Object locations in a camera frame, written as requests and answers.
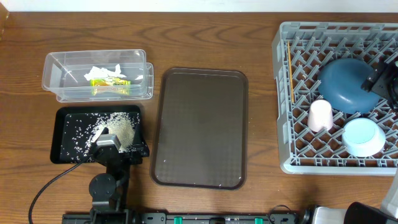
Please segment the white rice pile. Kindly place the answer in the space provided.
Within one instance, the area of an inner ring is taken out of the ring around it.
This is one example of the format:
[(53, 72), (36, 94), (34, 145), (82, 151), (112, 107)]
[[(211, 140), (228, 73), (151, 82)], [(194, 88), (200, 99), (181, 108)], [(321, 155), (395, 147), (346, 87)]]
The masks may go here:
[(137, 120), (137, 114), (127, 112), (67, 115), (61, 131), (60, 162), (77, 163), (89, 156), (105, 128), (119, 139), (119, 152), (131, 151)]

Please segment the dark blue bowl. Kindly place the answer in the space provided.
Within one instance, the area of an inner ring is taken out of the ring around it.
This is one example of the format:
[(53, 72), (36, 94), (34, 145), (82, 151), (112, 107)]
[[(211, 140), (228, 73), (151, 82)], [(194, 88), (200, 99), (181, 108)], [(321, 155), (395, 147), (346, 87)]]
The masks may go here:
[(381, 97), (361, 89), (373, 68), (354, 58), (341, 58), (327, 64), (318, 74), (319, 93), (332, 108), (347, 114), (368, 113)]

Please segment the light blue small bowl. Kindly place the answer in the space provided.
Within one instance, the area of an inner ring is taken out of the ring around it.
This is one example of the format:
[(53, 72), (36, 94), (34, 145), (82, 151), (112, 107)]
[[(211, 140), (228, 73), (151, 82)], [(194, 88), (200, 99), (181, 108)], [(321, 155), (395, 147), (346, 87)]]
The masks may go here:
[(371, 119), (356, 118), (343, 127), (342, 143), (346, 151), (356, 157), (368, 157), (383, 149), (384, 131)]

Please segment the yellow green snack wrapper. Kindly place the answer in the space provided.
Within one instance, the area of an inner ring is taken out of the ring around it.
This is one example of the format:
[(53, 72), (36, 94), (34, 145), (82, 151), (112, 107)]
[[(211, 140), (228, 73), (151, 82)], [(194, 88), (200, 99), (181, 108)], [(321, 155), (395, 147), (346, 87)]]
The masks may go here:
[(90, 80), (92, 87), (91, 94), (97, 95), (100, 93), (110, 92), (122, 95), (130, 95), (129, 80), (120, 78), (97, 78)]

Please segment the pink plastic cup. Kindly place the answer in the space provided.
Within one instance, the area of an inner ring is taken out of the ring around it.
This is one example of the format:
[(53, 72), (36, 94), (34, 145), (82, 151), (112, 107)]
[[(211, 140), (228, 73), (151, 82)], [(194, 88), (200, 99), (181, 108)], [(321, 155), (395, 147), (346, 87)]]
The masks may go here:
[(310, 105), (307, 126), (315, 132), (333, 127), (333, 111), (327, 100), (315, 100)]

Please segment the white tissue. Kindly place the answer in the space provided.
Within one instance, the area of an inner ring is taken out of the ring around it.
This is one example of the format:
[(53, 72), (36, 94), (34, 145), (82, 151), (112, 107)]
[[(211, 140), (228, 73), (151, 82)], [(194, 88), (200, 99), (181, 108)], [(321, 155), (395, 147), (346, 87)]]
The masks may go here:
[(126, 78), (126, 76), (121, 73), (120, 64), (115, 66), (115, 71), (93, 66), (91, 70), (84, 75), (84, 77), (88, 81), (101, 78)]

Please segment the wooden chopstick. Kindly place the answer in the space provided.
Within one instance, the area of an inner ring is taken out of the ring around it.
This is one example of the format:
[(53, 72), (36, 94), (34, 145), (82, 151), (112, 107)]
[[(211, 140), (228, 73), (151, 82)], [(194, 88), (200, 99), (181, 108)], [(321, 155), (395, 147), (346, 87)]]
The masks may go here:
[(291, 97), (291, 102), (295, 103), (293, 77), (292, 77), (292, 59), (291, 59), (291, 51), (290, 51), (290, 42), (289, 41), (287, 41), (287, 58), (288, 58), (288, 66), (289, 66), (290, 97)]

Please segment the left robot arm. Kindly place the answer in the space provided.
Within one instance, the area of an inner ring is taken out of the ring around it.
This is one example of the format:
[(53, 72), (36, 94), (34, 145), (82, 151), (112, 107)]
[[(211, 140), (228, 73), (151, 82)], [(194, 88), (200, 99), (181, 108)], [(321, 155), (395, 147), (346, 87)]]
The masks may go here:
[(139, 215), (126, 208), (130, 167), (142, 164), (149, 156), (149, 148), (143, 138), (141, 127), (134, 128), (132, 151), (120, 152), (121, 142), (116, 134), (104, 128), (92, 144), (90, 153), (95, 162), (105, 166), (106, 172), (96, 175), (89, 184), (92, 209), (88, 223), (139, 223)]

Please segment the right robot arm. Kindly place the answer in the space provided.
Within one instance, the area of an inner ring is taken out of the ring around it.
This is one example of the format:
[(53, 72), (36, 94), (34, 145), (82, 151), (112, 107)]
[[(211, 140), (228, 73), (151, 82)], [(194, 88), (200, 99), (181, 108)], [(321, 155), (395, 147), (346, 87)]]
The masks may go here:
[[(381, 63), (374, 75), (367, 77), (361, 88), (385, 98), (391, 109), (397, 111), (397, 62)], [(397, 176), (382, 201), (380, 209), (353, 202), (346, 210), (317, 207), (309, 223), (315, 224), (397, 224)]]

